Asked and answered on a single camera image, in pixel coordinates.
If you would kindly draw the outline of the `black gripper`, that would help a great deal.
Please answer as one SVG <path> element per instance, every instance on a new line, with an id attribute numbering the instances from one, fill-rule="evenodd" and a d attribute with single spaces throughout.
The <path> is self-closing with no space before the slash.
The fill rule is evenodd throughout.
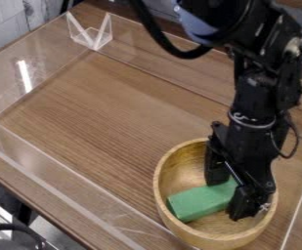
<path id="1" fill-rule="evenodd" d="M 229 112 L 230 123 L 212 124 L 212 135 L 206 142 L 205 178 L 209 186 L 229 181 L 237 188 L 226 207 L 233 221 L 254 217 L 276 193 L 272 163 L 281 152 L 290 129 L 290 115 L 282 113 L 258 123 L 246 122 Z"/>

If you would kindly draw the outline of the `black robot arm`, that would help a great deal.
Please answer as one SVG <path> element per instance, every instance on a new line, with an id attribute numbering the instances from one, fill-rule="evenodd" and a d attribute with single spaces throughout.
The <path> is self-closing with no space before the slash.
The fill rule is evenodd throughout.
<path id="1" fill-rule="evenodd" d="M 234 101 L 229 122 L 212 124 L 205 154 L 210 186 L 237 181 L 226 213 L 238 221 L 272 203 L 276 181 L 272 162 L 297 128 L 290 109 L 302 96 L 302 26 L 273 0 L 173 0 L 185 32 L 198 47 L 174 46 L 144 0 L 130 0 L 152 38 L 174 57 L 193 60 L 213 48 L 234 61 Z"/>

